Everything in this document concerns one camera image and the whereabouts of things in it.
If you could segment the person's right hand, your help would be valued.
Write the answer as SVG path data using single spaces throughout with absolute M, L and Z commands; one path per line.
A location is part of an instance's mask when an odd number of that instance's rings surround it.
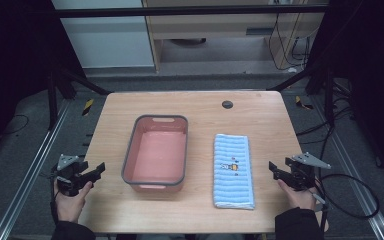
M 279 187 L 286 194 L 289 205 L 292 209 L 308 209 L 315 210 L 316 199 L 313 194 L 315 193 L 314 188 L 310 188 L 303 191 L 295 191 L 293 188 L 288 186 L 283 180 L 277 181 Z

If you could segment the metal floor rail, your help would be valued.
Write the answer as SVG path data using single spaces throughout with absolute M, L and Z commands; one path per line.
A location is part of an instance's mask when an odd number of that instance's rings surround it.
M 39 176 L 40 170 L 48 157 L 48 154 L 60 132 L 66 119 L 67 111 L 71 105 L 69 100 L 63 100 L 58 110 L 55 125 L 47 131 L 35 157 L 30 164 L 21 184 L 19 185 L 10 205 L 0 220 L 0 240 L 7 240 L 20 212 L 31 192 L 31 189 Z
M 326 146 L 330 144 L 333 147 L 333 152 L 337 155 L 344 175 L 350 177 L 349 183 L 352 192 L 364 213 L 365 221 L 369 223 L 377 240 L 384 240 L 384 216 L 380 211 L 380 203 L 376 202 L 375 194 L 370 192 L 370 188 L 362 184 L 361 175 L 352 163 L 350 155 L 334 128 L 327 125 L 325 129 L 328 131 L 328 136 L 323 142 L 320 156 L 325 159 Z

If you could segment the yellow black tape strip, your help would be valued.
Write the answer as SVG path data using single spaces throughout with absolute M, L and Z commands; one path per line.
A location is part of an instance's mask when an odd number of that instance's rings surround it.
M 308 96 L 296 96 L 295 97 L 295 104 L 298 107 L 307 109 L 307 110 L 312 110 L 313 105 L 311 103 L 311 100 Z
M 93 103 L 94 103 L 94 99 L 88 99 L 86 101 L 85 106 L 84 106 L 83 111 L 82 111 L 82 116 L 88 115 Z

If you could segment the person's left hand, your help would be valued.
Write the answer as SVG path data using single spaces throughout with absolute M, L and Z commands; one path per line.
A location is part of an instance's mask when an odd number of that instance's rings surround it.
M 61 194 L 57 182 L 54 182 L 54 199 L 58 219 L 60 221 L 77 223 L 81 215 L 82 209 L 85 206 L 86 196 L 93 187 L 94 184 L 89 181 L 85 184 L 85 186 L 79 191 L 76 196 L 70 197 Z

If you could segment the black curtain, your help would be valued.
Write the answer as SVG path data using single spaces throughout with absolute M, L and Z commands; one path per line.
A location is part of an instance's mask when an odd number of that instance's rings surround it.
M 0 0 L 0 135 L 21 99 L 47 88 L 44 56 L 18 12 L 53 8 L 52 0 Z
M 352 101 L 384 163 L 384 0 L 327 0 L 309 65 L 326 59 L 351 82 Z

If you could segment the black metal stand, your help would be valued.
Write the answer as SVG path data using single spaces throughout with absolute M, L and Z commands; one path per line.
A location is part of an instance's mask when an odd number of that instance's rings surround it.
M 52 130 L 58 120 L 58 107 L 57 107 L 57 92 L 60 92 L 64 99 L 74 99 L 76 97 L 76 90 L 71 82 L 74 81 L 80 85 L 92 90 L 100 95 L 108 95 L 110 91 L 105 90 L 98 85 L 81 77 L 67 69 L 59 68 L 53 69 L 47 76 L 47 91 L 48 91 L 48 104 L 49 104 L 49 130 Z
M 309 77 L 310 80 L 305 87 L 307 94 L 316 94 L 321 88 L 324 88 L 324 117 L 328 124 L 333 127 L 335 125 L 334 113 L 333 113 L 333 71 L 326 66 L 315 64 L 310 67 L 306 67 L 303 71 L 293 75 L 286 81 L 267 88 L 267 91 L 278 91 L 281 92 L 288 86 L 295 84 L 304 77 Z

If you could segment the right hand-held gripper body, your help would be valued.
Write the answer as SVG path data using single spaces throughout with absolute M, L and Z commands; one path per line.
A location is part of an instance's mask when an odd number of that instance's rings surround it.
M 288 166 L 290 168 L 289 174 L 291 175 L 292 181 L 286 184 L 296 191 L 303 191 L 315 186 L 316 168 L 331 168 L 329 163 L 320 160 L 308 152 L 293 155 L 288 158 L 293 159 L 295 164 Z

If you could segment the pink basin with grey rim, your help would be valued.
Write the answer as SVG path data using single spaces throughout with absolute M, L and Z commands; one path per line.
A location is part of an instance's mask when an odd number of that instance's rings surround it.
M 188 120 L 141 115 L 134 123 L 121 177 L 137 192 L 178 192 L 186 174 Z

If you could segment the white cabinet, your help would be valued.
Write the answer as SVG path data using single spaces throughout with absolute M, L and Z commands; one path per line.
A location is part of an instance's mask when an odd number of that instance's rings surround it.
M 141 0 L 52 0 L 57 10 L 141 8 Z M 144 17 L 62 18 L 62 24 L 86 69 L 153 67 Z

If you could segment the light wooden desk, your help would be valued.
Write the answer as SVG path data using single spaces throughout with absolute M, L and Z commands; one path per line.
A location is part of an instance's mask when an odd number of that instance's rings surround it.
M 145 7 L 305 5 L 324 4 L 328 0 L 141 0 Z M 150 38 L 198 39 L 214 37 L 263 36 L 269 45 L 275 66 L 291 66 L 292 48 L 297 39 L 317 34 L 322 13 L 229 14 L 148 16 Z

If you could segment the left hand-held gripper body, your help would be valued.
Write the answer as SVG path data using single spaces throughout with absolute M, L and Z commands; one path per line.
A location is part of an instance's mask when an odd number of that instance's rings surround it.
M 79 170 L 79 164 L 84 162 L 79 156 L 61 154 L 56 164 L 56 179 L 59 191 L 74 197 L 85 186 L 86 178 Z

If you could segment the blue striped towel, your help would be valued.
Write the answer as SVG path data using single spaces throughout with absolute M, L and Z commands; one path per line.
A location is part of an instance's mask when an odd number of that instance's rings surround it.
M 214 139 L 213 202 L 217 208 L 255 208 L 247 136 L 216 134 Z

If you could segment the black horizontal bar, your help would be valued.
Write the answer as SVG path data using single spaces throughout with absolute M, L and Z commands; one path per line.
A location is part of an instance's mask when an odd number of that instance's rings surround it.
M 186 6 L 108 9 L 64 9 L 54 10 L 50 15 L 60 18 L 88 17 L 136 17 L 136 16 L 183 16 L 183 15 L 228 15 L 228 14 L 278 14 L 278 13 L 322 13 L 328 4 L 305 5 L 238 5 L 238 6 Z

